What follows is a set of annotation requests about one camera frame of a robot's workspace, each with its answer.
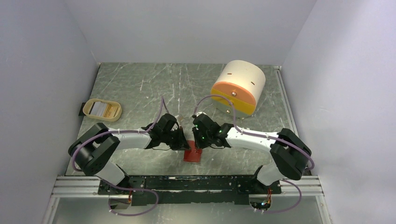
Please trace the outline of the red leather card holder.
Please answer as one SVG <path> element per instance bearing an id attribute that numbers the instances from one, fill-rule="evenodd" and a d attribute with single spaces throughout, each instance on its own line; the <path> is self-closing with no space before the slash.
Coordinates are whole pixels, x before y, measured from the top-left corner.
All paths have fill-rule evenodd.
<path id="1" fill-rule="evenodd" d="M 195 141 L 193 140 L 188 140 L 187 141 L 190 149 L 184 151 L 184 158 L 183 161 L 185 162 L 200 162 L 201 159 L 201 154 L 202 154 L 202 149 L 196 147 Z"/>

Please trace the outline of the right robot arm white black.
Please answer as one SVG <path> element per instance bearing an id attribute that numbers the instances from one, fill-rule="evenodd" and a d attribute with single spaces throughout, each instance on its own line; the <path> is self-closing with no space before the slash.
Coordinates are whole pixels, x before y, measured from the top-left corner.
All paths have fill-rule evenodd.
<path id="1" fill-rule="evenodd" d="M 290 129 L 259 132 L 229 123 L 219 125 L 205 113 L 193 118 L 192 131 L 198 148 L 241 147 L 271 155 L 269 163 L 258 168 L 252 180 L 255 192 L 264 193 L 272 183 L 283 178 L 298 181 L 303 176 L 311 150 Z"/>

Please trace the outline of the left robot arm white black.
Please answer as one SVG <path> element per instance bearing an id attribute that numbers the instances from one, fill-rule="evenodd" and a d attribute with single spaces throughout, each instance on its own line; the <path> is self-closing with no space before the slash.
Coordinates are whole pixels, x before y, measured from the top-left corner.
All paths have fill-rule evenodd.
<path id="1" fill-rule="evenodd" d="M 86 176 L 96 176 L 110 183 L 117 194 L 123 194 L 130 187 L 130 178 L 110 162 L 113 153 L 130 148 L 154 149 L 162 143 L 175 151 L 190 149 L 182 127 L 169 113 L 137 130 L 112 129 L 97 123 L 69 147 L 68 154 Z"/>

